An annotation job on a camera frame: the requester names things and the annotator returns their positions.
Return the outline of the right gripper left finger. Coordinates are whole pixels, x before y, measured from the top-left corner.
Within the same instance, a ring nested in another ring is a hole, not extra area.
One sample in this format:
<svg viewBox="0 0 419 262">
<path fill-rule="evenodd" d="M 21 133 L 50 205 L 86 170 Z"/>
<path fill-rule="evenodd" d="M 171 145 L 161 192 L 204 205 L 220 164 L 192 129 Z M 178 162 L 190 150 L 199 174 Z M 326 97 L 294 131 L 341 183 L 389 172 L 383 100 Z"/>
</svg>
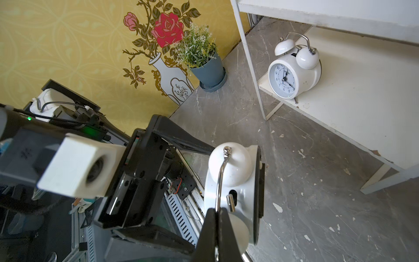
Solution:
<svg viewBox="0 0 419 262">
<path fill-rule="evenodd" d="M 191 262 L 215 262 L 217 244 L 216 211 L 211 208 L 207 210 L 204 224 L 192 255 Z"/>
</svg>

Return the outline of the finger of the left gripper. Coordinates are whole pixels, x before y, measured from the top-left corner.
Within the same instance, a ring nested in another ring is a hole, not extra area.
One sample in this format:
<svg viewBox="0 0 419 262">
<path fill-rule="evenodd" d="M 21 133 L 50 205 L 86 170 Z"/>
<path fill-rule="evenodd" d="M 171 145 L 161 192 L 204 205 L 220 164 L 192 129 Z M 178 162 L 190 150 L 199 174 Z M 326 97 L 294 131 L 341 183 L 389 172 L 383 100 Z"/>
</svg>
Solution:
<svg viewBox="0 0 419 262">
<path fill-rule="evenodd" d="M 184 238 L 153 224 L 118 229 L 114 233 L 123 240 L 173 255 L 192 255 L 195 251 L 195 246 Z"/>
<path fill-rule="evenodd" d="M 179 150 L 210 155 L 215 147 L 193 137 L 168 117 L 153 115 L 151 118 L 151 130 Z"/>
</svg>

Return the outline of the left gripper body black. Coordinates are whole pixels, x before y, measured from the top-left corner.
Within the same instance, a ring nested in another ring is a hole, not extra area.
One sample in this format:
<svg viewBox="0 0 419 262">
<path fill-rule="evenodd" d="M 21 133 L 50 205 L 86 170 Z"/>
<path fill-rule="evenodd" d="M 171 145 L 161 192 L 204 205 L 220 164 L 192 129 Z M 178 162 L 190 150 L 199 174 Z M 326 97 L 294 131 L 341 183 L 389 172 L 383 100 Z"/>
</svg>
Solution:
<svg viewBox="0 0 419 262">
<path fill-rule="evenodd" d="M 169 147 L 167 117 L 153 115 L 146 129 L 136 129 L 100 203 L 94 224 L 102 229 L 122 229 L 151 224 L 166 185 L 158 178 Z"/>
</svg>

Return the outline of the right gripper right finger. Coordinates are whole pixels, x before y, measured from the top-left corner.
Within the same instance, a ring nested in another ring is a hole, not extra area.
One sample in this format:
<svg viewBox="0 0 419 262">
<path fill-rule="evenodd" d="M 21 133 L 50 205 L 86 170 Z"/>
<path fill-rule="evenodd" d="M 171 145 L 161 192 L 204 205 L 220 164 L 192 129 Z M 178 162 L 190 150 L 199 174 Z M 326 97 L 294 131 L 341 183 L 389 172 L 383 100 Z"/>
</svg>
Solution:
<svg viewBox="0 0 419 262">
<path fill-rule="evenodd" d="M 242 257 L 226 208 L 217 212 L 217 246 L 219 262 L 241 262 Z"/>
</svg>

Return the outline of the white twin-bell alarm clock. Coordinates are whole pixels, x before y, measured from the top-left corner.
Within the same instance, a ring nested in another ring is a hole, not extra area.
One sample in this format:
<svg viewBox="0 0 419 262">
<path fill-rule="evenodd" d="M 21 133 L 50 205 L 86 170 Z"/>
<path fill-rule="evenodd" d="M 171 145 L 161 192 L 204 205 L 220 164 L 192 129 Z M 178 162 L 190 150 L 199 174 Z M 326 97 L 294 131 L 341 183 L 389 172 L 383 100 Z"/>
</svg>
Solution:
<svg viewBox="0 0 419 262">
<path fill-rule="evenodd" d="M 268 82 L 281 99 L 293 100 L 316 86 L 322 75 L 320 52 L 309 38 L 289 32 L 275 47 L 274 60 L 267 71 Z"/>
<path fill-rule="evenodd" d="M 259 239 L 260 220 L 264 215 L 265 164 L 261 160 L 261 148 L 257 145 L 244 147 L 228 142 L 217 146 L 208 160 L 205 211 L 216 207 L 218 177 L 226 147 L 231 149 L 231 153 L 223 172 L 220 207 L 229 211 L 236 242 L 243 254 L 249 245 L 256 245 Z"/>
</svg>

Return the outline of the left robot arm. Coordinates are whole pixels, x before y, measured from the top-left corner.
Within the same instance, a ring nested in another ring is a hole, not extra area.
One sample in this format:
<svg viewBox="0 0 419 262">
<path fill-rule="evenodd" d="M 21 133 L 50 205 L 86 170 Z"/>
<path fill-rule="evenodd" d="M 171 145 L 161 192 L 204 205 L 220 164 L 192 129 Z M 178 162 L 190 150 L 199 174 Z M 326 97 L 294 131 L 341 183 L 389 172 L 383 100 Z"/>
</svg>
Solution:
<svg viewBox="0 0 419 262">
<path fill-rule="evenodd" d="M 185 179 L 181 199 L 196 186 L 181 151 L 209 155 L 213 147 L 161 115 L 128 136 L 97 104 L 53 80 L 24 109 L 1 105 L 1 186 L 32 187 L 33 200 L 45 192 L 77 198 L 81 227 L 112 230 L 110 246 L 120 253 L 193 254 L 191 236 L 156 224 L 168 180 Z"/>
</svg>

